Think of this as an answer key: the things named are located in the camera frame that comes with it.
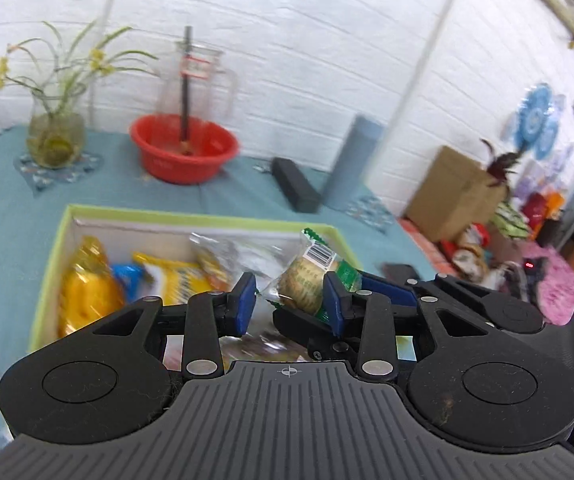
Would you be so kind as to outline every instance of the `plastic wrapper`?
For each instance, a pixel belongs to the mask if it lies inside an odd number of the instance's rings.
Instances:
[[[330,270],[336,272],[348,291],[360,289],[360,273],[335,253],[315,231],[304,229],[298,256],[279,278],[263,290],[262,296],[275,306],[284,304],[328,322],[322,309],[322,299],[324,274]]]
[[[134,253],[133,260],[147,273],[146,283],[138,291],[139,296],[159,296],[163,305],[174,305],[187,303],[194,294],[213,290],[198,264],[165,260],[143,253]]]
[[[192,234],[190,240],[214,290],[230,291],[244,272],[252,272],[262,290],[287,268],[281,249],[275,246],[252,240],[215,240],[198,234]]]
[[[220,351],[225,370],[233,361],[302,362],[311,361],[307,349],[282,336],[272,323],[274,307],[262,298],[256,301],[247,333],[240,338],[221,337]],[[164,366],[180,370],[184,336],[167,336]]]
[[[62,278],[59,335],[71,334],[123,306],[122,289],[104,247],[97,238],[85,236]]]
[[[144,277],[145,269],[135,264],[112,265],[113,277],[122,287],[127,303],[133,303],[139,298],[140,281]]]

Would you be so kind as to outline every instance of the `white brick wall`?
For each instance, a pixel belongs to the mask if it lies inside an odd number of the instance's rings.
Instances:
[[[356,112],[387,122],[444,0],[115,0],[110,27],[137,29],[126,44],[156,53],[191,23],[199,41],[226,52],[240,76],[225,124],[245,153],[292,156],[329,168]],[[104,0],[0,0],[0,54],[51,20],[68,37]],[[155,107],[160,83],[121,75],[97,89],[96,127],[123,131]],[[25,121],[22,92],[0,93],[0,128]]]
[[[44,19],[71,38],[104,2],[0,0],[0,55],[7,43],[44,33]],[[109,26],[136,29],[116,48],[160,54],[192,24],[196,39],[222,48],[225,66],[239,75],[234,113],[223,122],[243,152],[290,156],[326,169],[356,112],[384,123],[394,116],[445,2],[115,0]],[[481,158],[477,139],[497,139],[527,86],[548,80],[572,100],[574,52],[566,49],[567,38],[538,0],[456,0],[371,187],[400,212],[439,146]],[[103,81],[96,128],[126,132],[135,117],[154,110],[160,87],[141,75]],[[26,121],[29,113],[22,91],[0,92],[0,129]],[[574,141],[569,113],[562,136]]]
[[[484,137],[497,149],[507,118],[527,87],[546,81],[574,100],[569,34],[539,0],[455,0],[428,69],[403,119],[391,132],[369,184],[396,214],[422,182],[444,144],[487,161]],[[574,117],[564,114],[558,145],[574,144]],[[574,177],[574,155],[565,171]]]

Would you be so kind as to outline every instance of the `green leaf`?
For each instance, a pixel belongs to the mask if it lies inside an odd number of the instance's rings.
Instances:
[[[83,40],[83,38],[87,35],[87,33],[92,29],[92,27],[95,24],[96,24],[96,20],[93,20],[92,22],[88,23],[84,27],[84,29],[78,33],[78,35],[74,38],[74,41],[71,44],[71,47],[69,48],[69,52],[67,53],[65,60],[68,60],[71,57],[71,55],[74,53],[74,50],[76,49],[78,44]]]
[[[62,72],[62,71],[64,71],[64,70],[71,70],[71,69],[73,69],[73,68],[75,68],[75,67],[77,67],[77,66],[80,66],[80,65],[88,65],[88,64],[89,64],[89,60],[88,60],[87,58],[85,58],[85,59],[77,59],[77,60],[74,60],[74,61],[70,61],[69,64],[66,64],[66,65],[64,65],[64,66],[59,66],[59,67],[55,70],[55,72]]]
[[[16,48],[18,50],[22,50],[23,52],[25,52],[27,54],[27,56],[29,56],[30,58],[32,58],[33,64],[36,66],[36,68],[38,69],[38,72],[40,71],[40,65],[38,64],[38,59],[36,59],[36,57],[31,53],[31,51],[28,48],[25,48],[23,46],[17,46]]]
[[[14,84],[24,86],[25,88],[29,88],[30,90],[33,90],[36,92],[42,92],[42,90],[40,88],[33,86],[33,85],[30,85],[29,83],[25,83],[24,81],[16,79],[15,77],[5,76],[5,79],[7,79],[7,81],[11,81]]]
[[[149,59],[156,59],[156,60],[158,59],[157,56],[154,56],[153,54],[145,52],[144,50],[123,50],[122,52],[119,52],[118,54],[111,56],[107,60],[107,63],[110,63],[110,62],[118,59],[119,57],[128,56],[129,54],[139,54],[140,56],[145,56],[145,57],[148,57]]]
[[[107,63],[109,63],[110,61],[113,61],[113,58],[109,59],[107,61]],[[121,63],[124,63],[125,61],[133,61],[135,63],[140,63],[146,66],[149,66],[149,64],[147,63],[147,61],[145,61],[144,59],[140,59],[139,57],[121,57],[119,60]]]
[[[26,80],[29,81],[30,83],[33,83],[33,85],[34,85],[36,88],[39,88],[39,87],[40,87],[40,85],[36,82],[36,80],[33,79],[33,78],[31,78],[31,77],[29,77],[29,76],[26,76],[26,75],[17,75],[17,76],[15,76],[15,78],[16,78],[16,79],[26,79]]]
[[[51,50],[51,55],[53,56],[54,62],[57,65],[58,64],[58,53],[56,52],[56,49],[54,48],[54,46],[49,41],[43,40],[42,38],[29,38],[28,40],[21,41],[20,43],[17,43],[15,45],[11,45],[10,47],[7,47],[7,52],[9,52],[10,48],[20,48],[23,45],[33,43],[34,41],[39,41],[39,42],[44,43],[45,45],[47,45],[49,47],[49,50]]]
[[[60,47],[62,47],[62,36],[60,35],[60,33],[58,32],[58,29],[56,27],[54,27],[53,25],[51,25],[51,23],[49,22],[42,22],[43,24],[47,25],[47,27],[49,27],[51,29],[51,31],[53,32],[54,36],[57,38],[58,40],[58,44]]]
[[[116,66],[114,68],[115,68],[116,72],[144,72],[145,74],[160,77],[160,74],[157,74],[156,72],[152,72],[151,70],[145,70],[144,68],[135,68],[135,67],[131,67],[131,66]]]
[[[120,36],[121,34],[124,34],[125,32],[128,32],[130,30],[133,30],[133,27],[119,28],[115,32],[112,32],[111,34],[107,34],[104,37],[104,39],[100,43],[98,43],[94,48],[97,48],[98,50],[102,50],[110,41],[115,40],[116,38],[118,38],[118,36]]]
[[[62,110],[64,110],[64,108],[67,106],[67,101],[70,97],[70,92],[72,91],[73,88],[75,88],[78,84],[78,77],[80,77],[81,73],[83,71],[79,70],[78,72],[74,72],[65,82],[64,85],[62,87],[62,98],[60,99],[60,102],[58,104],[58,108],[56,108],[55,113],[59,113]]]

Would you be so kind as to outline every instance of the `blue snack bag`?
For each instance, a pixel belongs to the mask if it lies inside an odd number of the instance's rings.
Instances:
[[[138,286],[144,272],[142,266],[135,264],[112,265],[113,277],[120,283],[127,304],[138,299]]]

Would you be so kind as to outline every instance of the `table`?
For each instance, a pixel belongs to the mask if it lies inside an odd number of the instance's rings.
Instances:
[[[423,279],[434,270],[396,223],[387,234],[342,212],[321,207],[318,214],[293,212],[270,174],[254,170],[257,160],[238,157],[199,186],[174,186],[155,180],[140,167],[128,136],[88,134],[87,150],[104,157],[101,170],[75,184],[58,184],[37,197],[14,169],[24,151],[26,129],[0,135],[0,377],[27,351],[30,327],[52,239],[69,203],[171,212],[322,222],[338,228],[364,270],[378,273],[384,262],[407,263]],[[325,174],[305,170],[314,186]],[[0,415],[0,428],[3,419]]]

